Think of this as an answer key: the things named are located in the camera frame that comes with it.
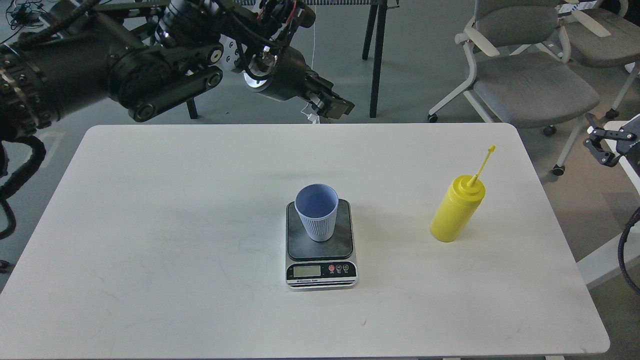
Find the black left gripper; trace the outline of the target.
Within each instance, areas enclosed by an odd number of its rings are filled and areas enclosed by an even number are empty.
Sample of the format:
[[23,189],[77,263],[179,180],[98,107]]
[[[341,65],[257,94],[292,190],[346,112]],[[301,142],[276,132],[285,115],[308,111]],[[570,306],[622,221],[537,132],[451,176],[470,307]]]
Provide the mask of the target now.
[[295,48],[288,47],[274,54],[265,47],[250,61],[249,70],[254,77],[263,77],[258,80],[243,71],[250,91],[276,101],[300,97],[311,105],[316,116],[338,120],[349,115],[355,107],[333,91],[333,82],[311,70],[304,55]]

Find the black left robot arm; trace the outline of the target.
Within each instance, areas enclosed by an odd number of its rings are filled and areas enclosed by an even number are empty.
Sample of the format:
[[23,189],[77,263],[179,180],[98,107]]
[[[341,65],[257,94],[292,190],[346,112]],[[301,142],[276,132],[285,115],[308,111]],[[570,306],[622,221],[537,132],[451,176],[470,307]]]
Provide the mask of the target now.
[[214,89],[222,37],[235,44],[230,70],[276,101],[301,98],[314,114],[339,119],[354,104],[291,46],[316,15],[302,0],[154,0],[101,4],[61,0],[40,32],[1,45],[1,141],[30,147],[30,157],[1,185],[6,239],[16,228],[8,203],[38,170],[46,149],[35,133],[105,98],[145,122]]

